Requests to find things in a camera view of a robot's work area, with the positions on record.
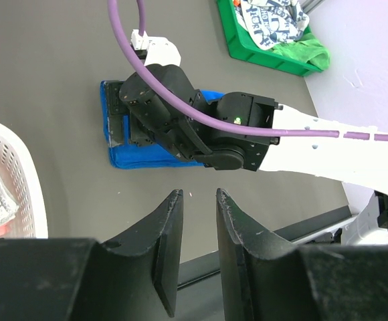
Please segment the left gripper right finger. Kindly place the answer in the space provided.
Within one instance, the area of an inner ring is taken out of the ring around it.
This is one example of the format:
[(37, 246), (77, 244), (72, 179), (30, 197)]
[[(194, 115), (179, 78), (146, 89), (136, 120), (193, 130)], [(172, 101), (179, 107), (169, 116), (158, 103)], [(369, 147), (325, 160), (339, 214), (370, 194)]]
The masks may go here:
[(388, 320), (388, 245), (296, 245), (216, 192), (226, 320)]

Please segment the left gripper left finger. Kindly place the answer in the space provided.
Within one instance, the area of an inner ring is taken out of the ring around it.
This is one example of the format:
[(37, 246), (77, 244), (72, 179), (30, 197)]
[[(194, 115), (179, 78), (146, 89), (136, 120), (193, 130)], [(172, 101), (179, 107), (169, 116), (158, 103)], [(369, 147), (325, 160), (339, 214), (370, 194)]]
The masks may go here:
[(175, 315), (183, 192), (105, 242), (0, 239), (0, 320), (168, 320)]

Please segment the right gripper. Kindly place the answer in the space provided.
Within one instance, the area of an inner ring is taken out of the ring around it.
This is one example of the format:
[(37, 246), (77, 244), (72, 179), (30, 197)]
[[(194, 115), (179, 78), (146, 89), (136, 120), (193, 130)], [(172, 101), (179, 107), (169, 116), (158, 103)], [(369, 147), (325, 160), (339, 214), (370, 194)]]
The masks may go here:
[[(109, 147), (124, 146), (124, 116), (128, 108), (120, 99), (121, 80), (105, 81), (105, 107), (108, 117)], [(176, 146), (175, 118), (166, 107), (138, 106), (130, 109), (132, 138), (136, 144), (157, 144), (175, 157), (181, 156)]]

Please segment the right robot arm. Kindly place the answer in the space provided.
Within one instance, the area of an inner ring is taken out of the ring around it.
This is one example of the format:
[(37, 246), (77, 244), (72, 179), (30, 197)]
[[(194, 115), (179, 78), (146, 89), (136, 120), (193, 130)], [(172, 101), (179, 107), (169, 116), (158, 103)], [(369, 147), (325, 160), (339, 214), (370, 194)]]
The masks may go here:
[[(112, 166), (118, 169), (195, 167), (183, 162), (157, 144), (132, 143), (134, 125), (117, 101), (121, 81), (100, 85), (104, 135)], [(388, 243), (388, 142), (367, 139), (284, 137), (267, 153), (255, 152), (260, 171), (304, 173), (372, 189), (375, 196), (343, 229), (343, 243), (352, 245)]]

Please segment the white perforated plastic basket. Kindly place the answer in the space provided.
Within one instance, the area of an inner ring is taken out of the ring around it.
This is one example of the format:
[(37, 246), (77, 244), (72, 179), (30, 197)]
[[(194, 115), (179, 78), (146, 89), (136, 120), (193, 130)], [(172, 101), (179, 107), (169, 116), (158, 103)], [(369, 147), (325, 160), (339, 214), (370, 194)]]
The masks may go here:
[(45, 204), (33, 159), (22, 139), (2, 124), (0, 178), (18, 205), (3, 237), (48, 238)]

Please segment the green plastic tray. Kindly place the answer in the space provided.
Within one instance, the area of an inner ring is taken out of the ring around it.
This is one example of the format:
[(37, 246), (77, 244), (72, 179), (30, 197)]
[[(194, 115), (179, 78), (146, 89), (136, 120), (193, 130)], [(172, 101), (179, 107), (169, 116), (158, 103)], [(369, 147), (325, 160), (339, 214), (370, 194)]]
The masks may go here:
[(321, 70), (312, 64), (259, 49), (249, 33), (237, 22), (233, 1), (221, 0), (216, 1), (216, 4), (225, 42), (232, 58), (300, 77), (321, 73)]

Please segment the white blue patterned towel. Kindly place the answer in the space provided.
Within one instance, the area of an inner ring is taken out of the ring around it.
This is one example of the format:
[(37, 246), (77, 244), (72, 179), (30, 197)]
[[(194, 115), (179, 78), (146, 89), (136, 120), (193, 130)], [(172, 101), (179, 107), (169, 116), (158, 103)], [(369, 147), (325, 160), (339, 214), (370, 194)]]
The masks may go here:
[(310, 23), (299, 1), (241, 1), (240, 9), (247, 32), (262, 50), (298, 41)]

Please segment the green towel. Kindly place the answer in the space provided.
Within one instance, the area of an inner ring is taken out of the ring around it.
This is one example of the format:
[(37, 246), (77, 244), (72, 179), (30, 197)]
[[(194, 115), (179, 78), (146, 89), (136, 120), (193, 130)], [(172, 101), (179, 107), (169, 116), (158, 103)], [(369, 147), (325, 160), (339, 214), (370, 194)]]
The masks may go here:
[(275, 45), (271, 52), (311, 64), (325, 71), (330, 66), (330, 52), (313, 33), (305, 33), (298, 41)]

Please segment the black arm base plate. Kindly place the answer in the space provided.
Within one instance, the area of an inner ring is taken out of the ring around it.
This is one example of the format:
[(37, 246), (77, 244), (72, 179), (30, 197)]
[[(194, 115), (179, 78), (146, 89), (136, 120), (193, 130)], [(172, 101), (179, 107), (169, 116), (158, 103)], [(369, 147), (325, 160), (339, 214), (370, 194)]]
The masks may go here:
[[(291, 242), (307, 243), (325, 233), (333, 233), (337, 229), (351, 223), (354, 218), (349, 207), (344, 206), (275, 230), (274, 233)], [(219, 272), (218, 251), (186, 261), (179, 266), (177, 289), (182, 290)]]

